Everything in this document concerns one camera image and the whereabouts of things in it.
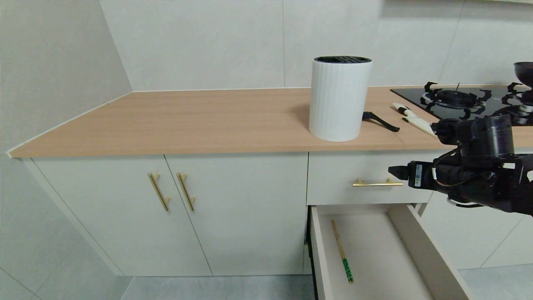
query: gas stove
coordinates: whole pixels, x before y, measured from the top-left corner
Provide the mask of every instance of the gas stove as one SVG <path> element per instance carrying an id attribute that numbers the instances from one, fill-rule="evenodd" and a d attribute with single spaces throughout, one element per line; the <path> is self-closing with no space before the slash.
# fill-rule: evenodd
<path id="1" fill-rule="evenodd" d="M 513 126 L 533 125 L 533 90 L 526 90 L 520 83 L 513 82 L 507 87 L 484 86 L 483 89 L 459 85 L 454 89 L 433 89 L 434 84 L 428 82 L 423 89 L 391 91 L 439 119 L 473 120 L 508 114 Z"/>

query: green patterned chopstick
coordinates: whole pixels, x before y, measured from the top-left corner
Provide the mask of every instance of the green patterned chopstick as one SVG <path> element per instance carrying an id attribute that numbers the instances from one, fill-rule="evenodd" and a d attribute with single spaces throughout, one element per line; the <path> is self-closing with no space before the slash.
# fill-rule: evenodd
<path id="1" fill-rule="evenodd" d="M 352 271 L 350 271 L 350 266 L 348 266 L 348 260 L 344 254 L 344 249 L 342 248 L 341 238 L 338 236 L 337 227 L 335 226 L 335 221 L 332 220 L 333 233 L 335 233 L 335 239 L 337 240 L 338 250 L 341 253 L 342 264 L 344 265 L 344 270 L 346 271 L 346 276 L 348 277 L 348 282 L 353 283 Z"/>

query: gray tiled floor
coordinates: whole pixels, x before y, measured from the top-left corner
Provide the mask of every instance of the gray tiled floor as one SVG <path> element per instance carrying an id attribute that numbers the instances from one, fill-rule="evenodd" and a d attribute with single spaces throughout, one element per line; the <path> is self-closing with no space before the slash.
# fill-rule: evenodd
<path id="1" fill-rule="evenodd" d="M 462 270 L 478 300 L 533 299 L 533 265 Z M 122 300 L 308 300 L 313 280 L 302 276 L 136 277 Z"/>

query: kitchen counter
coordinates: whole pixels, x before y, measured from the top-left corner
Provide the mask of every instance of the kitchen counter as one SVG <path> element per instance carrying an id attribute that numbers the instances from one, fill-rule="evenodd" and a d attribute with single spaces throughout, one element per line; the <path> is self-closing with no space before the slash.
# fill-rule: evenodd
<path id="1" fill-rule="evenodd" d="M 391 104 L 438 119 L 390 91 L 368 89 L 366 111 L 400 127 L 363 122 L 352 141 L 308 131 L 311 90 L 252 89 L 132 92 L 13 149 L 12 157 L 446 149 L 404 122 Z M 515 147 L 533 147 L 533 128 L 514 127 Z"/>

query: gold cabinet handle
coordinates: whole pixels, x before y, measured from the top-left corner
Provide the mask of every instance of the gold cabinet handle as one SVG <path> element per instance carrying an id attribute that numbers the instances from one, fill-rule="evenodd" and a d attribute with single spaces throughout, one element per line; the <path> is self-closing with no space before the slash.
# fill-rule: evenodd
<path id="1" fill-rule="evenodd" d="M 394 182 L 392 178 L 387 178 L 387 181 L 380 183 L 364 183 L 361 178 L 357 178 L 357 181 L 352 183 L 352 186 L 356 187 L 369 187 L 369 186 L 403 186 L 401 182 Z"/>
<path id="2" fill-rule="evenodd" d="M 155 176 L 152 173 L 148 173 L 148 178 L 150 178 L 150 182 L 152 183 L 152 186 L 156 190 L 156 194 L 159 197 L 159 200 L 161 201 L 161 204 L 163 205 L 163 208 L 165 211 L 168 211 L 168 202 L 170 201 L 170 197 L 167 197 L 163 199 L 163 195 L 161 195 L 161 191 L 159 190 L 159 187 L 157 186 L 157 180 L 159 180 L 159 174 L 156 174 Z"/>
<path id="3" fill-rule="evenodd" d="M 191 211 L 195 210 L 195 207 L 193 204 L 195 203 L 196 198 L 190 197 L 189 192 L 187 192 L 187 188 L 185 187 L 185 180 L 187 179 L 187 174 L 181 174 L 176 173 L 177 179 L 180 182 L 181 189 L 183 190 L 183 194 L 185 194 L 185 198 L 187 198 L 187 202 L 189 203 L 189 207 L 191 208 Z"/>

